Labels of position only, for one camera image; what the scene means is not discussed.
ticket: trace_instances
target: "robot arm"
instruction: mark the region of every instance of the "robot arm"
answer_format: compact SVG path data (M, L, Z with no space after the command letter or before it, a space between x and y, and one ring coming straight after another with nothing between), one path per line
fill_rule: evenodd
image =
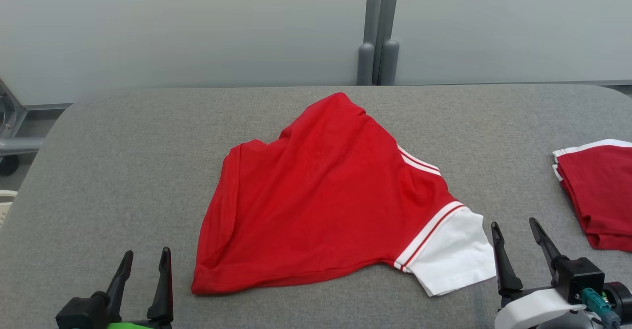
M494 256L501 295L496 329L593 328L617 329L632 323L632 294L620 282L604 283L605 274L586 257L571 260L560 254L540 223L530 218L535 242L542 247L551 286L522 289L504 249L504 238L492 223Z
M122 322L120 303L125 282L131 273L134 253L129 250L120 261L108 293L96 291L90 298L75 297L55 317L59 329L171 329L173 322L173 290L171 279L171 251L165 247L160 256L160 278L147 319Z

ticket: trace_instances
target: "white wall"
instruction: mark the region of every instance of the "white wall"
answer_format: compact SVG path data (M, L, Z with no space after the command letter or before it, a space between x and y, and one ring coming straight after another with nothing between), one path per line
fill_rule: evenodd
M397 0L396 84L632 80L632 0Z
M124 88L355 84L366 0L0 0L25 105Z

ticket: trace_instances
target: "gray padded table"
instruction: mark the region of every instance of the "gray padded table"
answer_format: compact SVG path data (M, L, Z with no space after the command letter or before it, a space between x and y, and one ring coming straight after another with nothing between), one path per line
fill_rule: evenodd
M83 101L50 131L0 228L0 327L54 328L72 297L106 290L135 252L121 314L145 317L163 246L173 258L176 329L492 328L496 280L428 298L413 275L371 266L306 286L191 295L199 227L231 147L271 142L336 91L413 155L437 165L452 194L497 221L526 288L549 273L534 216L571 258L589 257L632 287L632 254L593 250L551 169L551 151L632 141L632 99L570 84L181 88Z

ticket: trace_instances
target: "shirt sleeve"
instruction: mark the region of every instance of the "shirt sleeve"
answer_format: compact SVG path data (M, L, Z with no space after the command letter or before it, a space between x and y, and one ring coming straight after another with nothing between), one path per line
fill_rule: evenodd
M414 257L412 272L429 296L443 295L496 275L494 250L483 231L483 216L464 209L451 216Z

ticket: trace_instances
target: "red t-shirt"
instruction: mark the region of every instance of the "red t-shirt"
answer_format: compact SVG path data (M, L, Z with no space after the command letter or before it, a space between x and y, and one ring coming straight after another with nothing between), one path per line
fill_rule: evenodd
M553 155L591 246L632 251L632 143L606 139Z
M275 142L231 149L201 227L192 292L309 284L385 262L442 294L495 275L481 222L437 167L335 93Z

